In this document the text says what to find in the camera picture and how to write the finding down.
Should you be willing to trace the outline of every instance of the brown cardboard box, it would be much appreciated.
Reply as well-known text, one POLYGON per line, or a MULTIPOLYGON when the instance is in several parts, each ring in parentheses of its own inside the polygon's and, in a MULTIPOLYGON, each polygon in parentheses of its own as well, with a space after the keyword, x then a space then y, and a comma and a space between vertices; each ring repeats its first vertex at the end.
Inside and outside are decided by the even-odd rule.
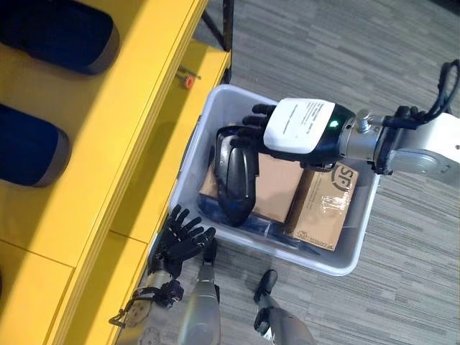
POLYGON ((332 172, 305 171, 285 233, 327 250, 335 250, 358 172, 337 163, 332 172))
MULTIPOLYGON (((208 170, 200 193, 217 198, 213 165, 208 170)), ((298 162, 276 160, 259 154, 259 177, 256 178, 256 204, 252 210, 260 216, 284 223, 303 169, 298 162)))

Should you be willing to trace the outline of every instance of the yellow shelf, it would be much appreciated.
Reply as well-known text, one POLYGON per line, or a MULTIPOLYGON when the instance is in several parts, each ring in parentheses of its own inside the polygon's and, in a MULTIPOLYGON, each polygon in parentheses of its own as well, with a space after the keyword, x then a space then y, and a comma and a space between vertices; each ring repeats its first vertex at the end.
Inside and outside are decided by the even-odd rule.
MULTIPOLYGON (((73 145, 66 171, 48 188, 0 181, 0 241, 72 272, 60 285, 44 339, 22 343, 10 336, 2 344, 63 342, 207 1, 82 2, 109 13, 120 32, 119 56, 105 73, 80 75, 0 45, 0 103, 51 121, 68 133, 73 145)), ((8 279, 22 281, 22 265, 12 267, 8 279)), ((30 290, 24 300, 32 296, 37 297, 30 290)), ((8 308, 23 307, 14 299, 8 308)), ((2 326, 9 324, 8 310, 0 308, 2 326)), ((29 317, 40 318, 34 311, 29 317)), ((32 325, 29 332, 42 334, 39 325, 32 325)))
POLYGON ((191 40, 181 65, 196 72, 190 90, 176 78, 133 174, 111 230, 144 243, 161 227, 190 134, 206 97, 229 65, 227 52, 191 40))
POLYGON ((78 303, 65 345, 106 344, 116 328, 110 317, 137 281, 147 245, 109 231, 78 303))
POLYGON ((0 241, 0 344, 43 344, 72 267, 0 241))
POLYGON ((196 71, 201 79, 190 90, 178 79, 172 82, 64 344, 114 341, 117 328, 109 325, 108 319, 124 306, 137 286, 147 258, 146 248, 165 217, 188 138, 208 93, 219 84, 228 63, 228 53, 190 41, 181 65, 196 71), (122 242, 131 244, 131 248, 126 249, 122 242))

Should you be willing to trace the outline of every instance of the black stand leg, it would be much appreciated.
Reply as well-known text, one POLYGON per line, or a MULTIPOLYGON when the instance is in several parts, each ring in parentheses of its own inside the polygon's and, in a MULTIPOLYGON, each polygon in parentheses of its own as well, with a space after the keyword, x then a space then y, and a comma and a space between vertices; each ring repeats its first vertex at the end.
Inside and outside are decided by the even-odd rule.
POLYGON ((234 0, 224 0, 223 18, 224 18, 224 49, 230 52, 230 67, 224 73, 224 83, 230 83, 231 64, 233 62, 233 17, 234 17, 234 0))
POLYGON ((223 3, 223 18, 224 18, 224 30, 223 34, 219 31, 216 23, 209 16, 205 10, 201 19, 204 21, 208 29, 211 31, 213 36, 216 38, 222 49, 226 52, 230 52, 230 67, 225 70, 223 82, 228 84, 231 79, 231 63, 232 54, 231 49, 233 47, 233 17, 234 17, 234 0, 222 0, 223 3))

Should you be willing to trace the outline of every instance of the plastic storage bin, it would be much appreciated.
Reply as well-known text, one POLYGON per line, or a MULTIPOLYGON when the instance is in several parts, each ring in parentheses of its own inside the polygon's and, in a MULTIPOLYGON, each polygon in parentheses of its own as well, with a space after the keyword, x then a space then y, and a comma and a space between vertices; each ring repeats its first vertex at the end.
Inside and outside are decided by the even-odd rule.
POLYGON ((286 241, 283 236, 277 237, 270 222, 266 222, 263 231, 251 231, 244 226, 241 229, 232 228, 210 220, 198 207, 199 190, 206 176, 216 131, 228 123, 240 122, 243 116, 251 113, 252 106, 258 103, 276 104, 273 100, 230 85, 219 86, 209 94, 185 153, 178 183, 170 200, 170 211, 179 203, 190 209, 188 220, 200 214, 203 226, 215 227, 218 239, 250 247, 327 275, 349 274, 358 262, 379 180, 379 176, 369 169, 366 162, 343 161, 345 165, 359 171, 359 179, 334 252, 302 241, 286 241))

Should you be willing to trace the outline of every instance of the black cable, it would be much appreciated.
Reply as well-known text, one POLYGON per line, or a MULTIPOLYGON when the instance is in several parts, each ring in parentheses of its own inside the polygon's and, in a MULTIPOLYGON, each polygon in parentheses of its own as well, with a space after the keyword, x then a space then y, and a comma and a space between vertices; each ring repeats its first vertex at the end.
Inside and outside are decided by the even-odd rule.
POLYGON ((411 112, 413 113, 413 118, 420 124, 426 124, 427 122, 434 120, 436 117, 441 115, 444 112, 451 113, 451 102, 453 101, 456 92, 459 89, 460 85, 460 60, 455 59, 451 63, 444 63, 441 72, 439 73, 439 83, 438 83, 438 98, 435 100, 434 104, 428 110, 417 111, 415 107, 412 107, 411 112), (449 84, 449 78, 451 71, 456 68, 457 74, 452 90, 447 94, 447 87, 449 84))

